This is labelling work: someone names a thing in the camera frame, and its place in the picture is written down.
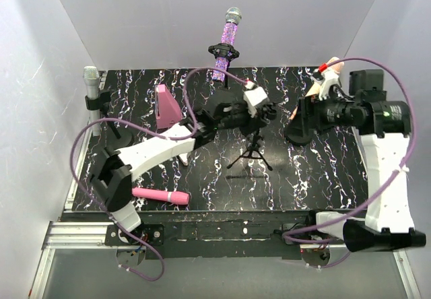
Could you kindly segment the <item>black tripod microphone stand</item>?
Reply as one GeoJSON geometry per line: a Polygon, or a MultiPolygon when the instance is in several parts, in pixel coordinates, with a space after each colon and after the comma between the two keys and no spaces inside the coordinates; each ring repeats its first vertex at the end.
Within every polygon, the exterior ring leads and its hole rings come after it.
{"type": "Polygon", "coordinates": [[[229,165],[227,165],[227,169],[231,169],[237,161],[241,159],[249,159],[249,160],[262,160],[264,165],[269,171],[273,170],[273,167],[269,164],[269,162],[265,159],[264,155],[260,151],[261,142],[264,141],[264,137],[260,134],[260,129],[257,129],[253,132],[249,139],[249,145],[247,148],[229,165]]]}

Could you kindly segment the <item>black tripod shock-mount stand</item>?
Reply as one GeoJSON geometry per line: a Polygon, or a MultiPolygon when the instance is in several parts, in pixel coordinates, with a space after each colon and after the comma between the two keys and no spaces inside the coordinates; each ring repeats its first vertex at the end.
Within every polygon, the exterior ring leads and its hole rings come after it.
{"type": "Polygon", "coordinates": [[[230,62],[239,58],[240,53],[228,43],[219,43],[208,47],[208,52],[215,57],[215,68],[211,79],[224,83],[224,87],[228,88],[228,77],[220,70],[228,71],[230,62]]]}

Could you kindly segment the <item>purple glitter microphone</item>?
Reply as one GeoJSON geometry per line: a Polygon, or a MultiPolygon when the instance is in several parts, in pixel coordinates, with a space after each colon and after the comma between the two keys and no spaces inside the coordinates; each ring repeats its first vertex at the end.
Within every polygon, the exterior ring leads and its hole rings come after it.
{"type": "Polygon", "coordinates": [[[241,19],[242,13],[239,8],[229,8],[225,14],[225,24],[221,42],[208,48],[208,51],[216,59],[215,67],[217,69],[227,71],[231,60],[238,58],[240,55],[240,53],[234,48],[234,41],[241,19]]]}

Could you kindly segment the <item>pink plastic microphone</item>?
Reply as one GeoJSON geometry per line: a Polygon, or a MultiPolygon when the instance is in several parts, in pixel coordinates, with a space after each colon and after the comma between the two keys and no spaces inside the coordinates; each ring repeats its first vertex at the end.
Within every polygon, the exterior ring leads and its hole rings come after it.
{"type": "Polygon", "coordinates": [[[132,189],[135,197],[173,203],[175,205],[188,205],[190,195],[180,191],[162,191],[135,187],[132,189]]]}

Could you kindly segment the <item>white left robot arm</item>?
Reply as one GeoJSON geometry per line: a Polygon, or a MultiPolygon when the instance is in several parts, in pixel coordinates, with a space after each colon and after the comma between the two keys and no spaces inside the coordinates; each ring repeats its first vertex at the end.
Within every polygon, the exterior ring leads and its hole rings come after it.
{"type": "Polygon", "coordinates": [[[219,130],[238,128],[248,135],[265,127],[276,115],[275,103],[268,99],[257,105],[234,101],[196,108],[158,137],[122,149],[102,148],[90,185],[120,228],[120,237],[127,244],[138,244],[143,237],[143,222],[132,204],[135,180],[171,158],[212,142],[219,130]]]}

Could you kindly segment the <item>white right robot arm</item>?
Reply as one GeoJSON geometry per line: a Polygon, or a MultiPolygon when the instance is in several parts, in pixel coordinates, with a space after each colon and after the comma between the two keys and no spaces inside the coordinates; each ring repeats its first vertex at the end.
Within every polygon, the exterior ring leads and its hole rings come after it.
{"type": "Polygon", "coordinates": [[[349,93],[338,98],[334,91],[339,85],[338,72],[321,65],[312,75],[319,91],[299,99],[297,113],[284,129],[288,142],[303,146],[334,127],[353,127],[364,148],[368,181],[365,217],[311,210],[304,233],[312,243],[330,235],[344,241],[352,253],[426,245],[426,235],[414,226],[407,198],[404,160],[411,145],[410,109],[403,101],[387,100],[383,79],[381,70],[353,71],[349,93]]]}

